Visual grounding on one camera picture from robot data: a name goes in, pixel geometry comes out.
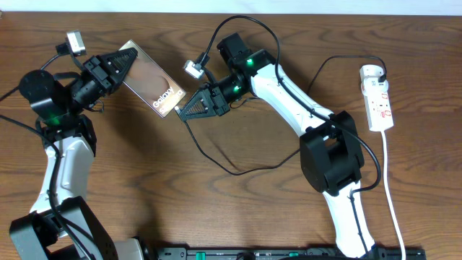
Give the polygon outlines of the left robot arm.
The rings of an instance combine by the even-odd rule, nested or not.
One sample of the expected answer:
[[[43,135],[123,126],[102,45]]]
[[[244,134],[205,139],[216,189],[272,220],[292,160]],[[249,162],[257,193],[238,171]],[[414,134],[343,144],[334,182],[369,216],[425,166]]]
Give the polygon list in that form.
[[[21,78],[17,91],[38,115],[26,129],[38,135],[48,157],[43,185],[30,213],[13,220],[9,236],[21,259],[150,259],[135,236],[115,242],[85,201],[96,155],[91,120],[103,97],[123,83],[135,48],[92,56],[78,72],[51,74],[44,67]]]

